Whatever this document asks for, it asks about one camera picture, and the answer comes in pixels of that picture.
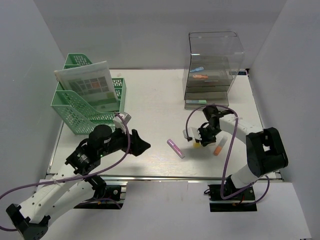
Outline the document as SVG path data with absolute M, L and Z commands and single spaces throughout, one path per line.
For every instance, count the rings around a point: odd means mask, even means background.
M 74 91 L 92 107 L 106 111 L 119 102 L 107 61 L 55 70 L 54 75 L 64 90 Z

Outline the orange highlighter white cap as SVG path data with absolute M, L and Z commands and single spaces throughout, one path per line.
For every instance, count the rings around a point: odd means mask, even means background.
M 220 140 L 220 142 L 218 143 L 218 145 L 216 146 L 216 148 L 215 148 L 215 150 L 213 152 L 213 154 L 215 156 L 218 156 L 220 154 L 220 152 L 222 151 L 222 149 L 223 149 L 224 145 L 226 144 L 227 140 L 228 140 L 227 136 L 223 136 L 222 137 L 222 139 Z

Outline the yellow highlighter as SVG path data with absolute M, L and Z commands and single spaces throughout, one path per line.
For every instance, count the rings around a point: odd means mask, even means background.
M 194 142 L 193 143 L 193 147 L 194 148 L 200 148 L 201 147 L 201 144 L 199 142 Z

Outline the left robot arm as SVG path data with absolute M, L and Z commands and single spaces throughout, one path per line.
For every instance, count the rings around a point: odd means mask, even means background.
M 107 125 L 98 125 L 66 158 L 51 178 L 52 184 L 44 184 L 20 204 L 11 204 L 6 213 L 24 240 L 39 240 L 64 213 L 86 200 L 96 201 L 105 196 L 106 182 L 98 175 L 90 176 L 103 157 L 117 151 L 137 157 L 150 147 L 135 129 L 127 134 L 122 128 L 112 130 Z

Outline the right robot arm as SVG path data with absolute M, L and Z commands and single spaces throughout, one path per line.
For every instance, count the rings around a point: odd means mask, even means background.
M 222 171 L 220 196 L 223 200 L 238 199 L 245 189 L 261 177 L 288 166 L 286 150 L 276 128 L 256 127 L 230 109 L 219 110 L 216 106 L 206 106 L 202 112 L 207 122 L 205 127 L 198 129 L 198 142 L 203 147 L 215 142 L 220 132 L 232 135 Z M 237 172 L 226 176 L 235 139 L 245 144 L 246 164 Z

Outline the blue highlighter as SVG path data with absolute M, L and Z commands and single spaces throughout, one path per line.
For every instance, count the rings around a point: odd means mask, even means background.
M 202 67 L 202 66 L 190 70 L 191 73 L 198 73 L 198 72 L 202 72 L 202 71 L 204 71 L 204 67 Z

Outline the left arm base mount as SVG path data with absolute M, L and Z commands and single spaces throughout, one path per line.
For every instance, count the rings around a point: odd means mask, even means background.
M 108 184 L 102 198 L 98 200 L 86 200 L 74 208 L 91 210 L 120 210 L 124 204 L 126 191 L 127 186 L 124 183 Z

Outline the green highlighter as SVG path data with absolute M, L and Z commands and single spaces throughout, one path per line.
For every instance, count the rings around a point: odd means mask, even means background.
M 207 103 L 206 100 L 186 100 L 185 101 L 186 104 L 201 104 L 201 105 L 205 105 Z

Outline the purple highlighter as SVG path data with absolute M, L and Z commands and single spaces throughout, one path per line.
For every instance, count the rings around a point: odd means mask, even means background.
M 185 157 L 185 154 L 181 151 L 181 149 L 174 143 L 172 139 L 168 139 L 167 144 L 170 146 L 170 148 L 181 158 L 183 159 Z

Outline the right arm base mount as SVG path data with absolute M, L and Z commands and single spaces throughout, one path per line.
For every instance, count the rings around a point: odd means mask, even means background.
M 220 185 L 211 184 L 203 192 L 209 198 L 209 209 L 211 213 L 233 213 L 233 212 L 256 212 L 256 196 L 254 189 L 244 190 L 240 194 L 229 199 L 222 199 L 220 195 Z

